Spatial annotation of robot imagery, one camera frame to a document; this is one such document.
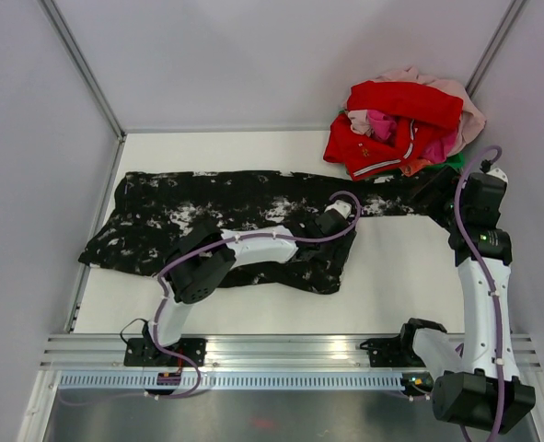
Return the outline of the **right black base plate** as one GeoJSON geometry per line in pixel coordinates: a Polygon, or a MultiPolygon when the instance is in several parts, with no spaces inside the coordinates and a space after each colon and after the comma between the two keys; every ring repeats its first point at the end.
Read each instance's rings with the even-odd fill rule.
{"type": "Polygon", "coordinates": [[[369,364],[377,368],[425,368],[422,359],[400,337],[373,338],[360,344],[369,364]]]}

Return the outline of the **red trousers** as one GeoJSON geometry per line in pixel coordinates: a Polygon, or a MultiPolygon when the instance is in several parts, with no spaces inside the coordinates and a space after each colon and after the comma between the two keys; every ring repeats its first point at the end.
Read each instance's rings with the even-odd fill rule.
{"type": "Polygon", "coordinates": [[[426,147],[456,134],[463,100],[412,82],[354,85],[330,125],[323,160],[362,180],[409,165],[426,147]]]}

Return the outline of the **right aluminium frame post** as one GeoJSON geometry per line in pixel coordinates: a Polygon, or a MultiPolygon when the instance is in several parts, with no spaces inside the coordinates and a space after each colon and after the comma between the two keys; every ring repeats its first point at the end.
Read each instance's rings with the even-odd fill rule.
{"type": "Polygon", "coordinates": [[[528,0],[511,0],[505,9],[498,25],[495,28],[486,48],[475,65],[473,72],[466,84],[466,91],[470,97],[474,97],[480,88],[482,81],[489,72],[496,56],[500,53],[503,44],[512,32],[516,22],[520,19],[527,5],[528,0]]]}

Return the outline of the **black white-splattered trousers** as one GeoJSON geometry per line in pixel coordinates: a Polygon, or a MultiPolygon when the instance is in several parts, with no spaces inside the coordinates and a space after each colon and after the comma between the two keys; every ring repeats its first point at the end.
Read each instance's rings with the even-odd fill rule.
{"type": "Polygon", "coordinates": [[[220,228],[253,230],[304,223],[337,191],[355,194],[364,217],[420,215],[411,192],[432,178],[422,170],[350,181],[302,172],[130,171],[118,183],[115,206],[78,257],[89,267],[154,276],[179,238],[212,220],[220,228]]]}

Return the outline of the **left aluminium frame post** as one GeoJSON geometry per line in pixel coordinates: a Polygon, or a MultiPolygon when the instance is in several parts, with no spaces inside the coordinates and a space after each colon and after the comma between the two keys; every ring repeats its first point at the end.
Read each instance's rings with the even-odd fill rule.
{"type": "Polygon", "coordinates": [[[106,124],[114,133],[116,139],[121,142],[125,137],[125,131],[109,104],[60,7],[53,0],[40,0],[38,4],[52,25],[55,34],[63,45],[69,59],[75,66],[75,69],[86,86],[91,98],[96,103],[106,124]]]}

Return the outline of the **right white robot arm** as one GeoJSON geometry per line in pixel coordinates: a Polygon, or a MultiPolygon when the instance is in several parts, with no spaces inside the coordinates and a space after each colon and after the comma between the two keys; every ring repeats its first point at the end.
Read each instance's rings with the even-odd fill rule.
{"type": "Polygon", "coordinates": [[[508,286],[512,242],[497,227],[508,178],[498,168],[461,177],[437,172],[412,200],[448,234],[464,305],[464,342],[457,349],[445,327],[410,319],[396,343],[404,363],[422,362],[434,381],[429,393],[437,420],[504,435],[535,406],[511,342],[508,286]]]}

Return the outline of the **light pink trousers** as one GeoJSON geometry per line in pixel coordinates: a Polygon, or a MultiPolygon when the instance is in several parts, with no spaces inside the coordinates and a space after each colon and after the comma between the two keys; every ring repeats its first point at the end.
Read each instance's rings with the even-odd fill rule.
{"type": "Polygon", "coordinates": [[[459,82],[423,74],[415,66],[393,69],[353,86],[344,109],[381,111],[430,124],[445,134],[457,131],[454,154],[486,124],[486,117],[459,82]]]}

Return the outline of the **aluminium frame post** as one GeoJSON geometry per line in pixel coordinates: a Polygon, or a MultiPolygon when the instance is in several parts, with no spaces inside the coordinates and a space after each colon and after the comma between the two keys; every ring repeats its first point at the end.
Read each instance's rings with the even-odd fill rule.
{"type": "Polygon", "coordinates": [[[38,4],[52,25],[55,34],[63,45],[69,59],[75,66],[75,69],[86,86],[91,98],[96,103],[106,124],[114,133],[116,139],[121,142],[125,137],[125,131],[109,104],[60,7],[53,0],[40,0],[38,4]]]}
{"type": "Polygon", "coordinates": [[[496,56],[500,53],[503,44],[512,32],[516,22],[520,19],[527,5],[528,0],[511,0],[505,9],[498,25],[495,28],[486,48],[475,65],[473,72],[466,84],[466,91],[470,97],[474,97],[480,88],[482,81],[489,72],[496,56]]]}

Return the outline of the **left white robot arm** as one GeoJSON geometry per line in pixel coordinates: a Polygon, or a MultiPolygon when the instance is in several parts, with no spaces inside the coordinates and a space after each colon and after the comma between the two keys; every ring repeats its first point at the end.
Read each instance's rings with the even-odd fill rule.
{"type": "Polygon", "coordinates": [[[145,355],[159,366],[177,355],[192,307],[210,296],[236,268],[262,264],[337,264],[355,238],[352,205],[336,200],[306,223],[236,231],[208,222],[183,237],[167,257],[157,282],[164,290],[147,326],[145,355]]]}

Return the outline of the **magenta pink trousers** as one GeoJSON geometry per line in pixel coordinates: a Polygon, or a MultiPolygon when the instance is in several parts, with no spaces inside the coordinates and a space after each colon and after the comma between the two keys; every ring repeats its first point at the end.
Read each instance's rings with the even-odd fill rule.
{"type": "Polygon", "coordinates": [[[388,142],[397,131],[396,119],[379,110],[368,110],[367,120],[370,126],[370,136],[379,142],[388,142]]]}

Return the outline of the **aluminium mounting rail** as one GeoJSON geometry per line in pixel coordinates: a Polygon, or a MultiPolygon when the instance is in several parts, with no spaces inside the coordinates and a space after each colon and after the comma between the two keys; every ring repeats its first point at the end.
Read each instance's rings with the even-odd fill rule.
{"type": "MultiPolygon", "coordinates": [[[[221,371],[360,371],[370,358],[350,335],[209,335],[194,353],[205,369],[221,371]]],[[[126,344],[116,334],[55,334],[48,338],[40,369],[123,367],[126,344]]]]}

